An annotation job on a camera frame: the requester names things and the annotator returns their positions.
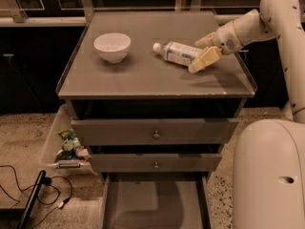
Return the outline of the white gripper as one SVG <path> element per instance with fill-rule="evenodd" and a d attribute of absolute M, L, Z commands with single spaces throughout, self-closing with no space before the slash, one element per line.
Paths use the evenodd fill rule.
<path fill-rule="evenodd" d="M 197 40 L 194 45 L 204 50 L 191 63 L 188 71 L 198 73 L 204 70 L 220 59 L 221 52 L 232 54 L 253 42 L 273 38 L 274 34 L 265 25 L 258 10 L 251 10 Z"/>

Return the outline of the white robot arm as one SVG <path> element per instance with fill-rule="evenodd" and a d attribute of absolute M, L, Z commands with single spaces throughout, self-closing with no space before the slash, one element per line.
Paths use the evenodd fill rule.
<path fill-rule="evenodd" d="M 299 0 L 259 7 L 196 41 L 203 66 L 246 46 L 261 86 L 257 104 L 285 107 L 290 119 L 258 120 L 234 148 L 233 229 L 305 229 L 305 31 Z"/>

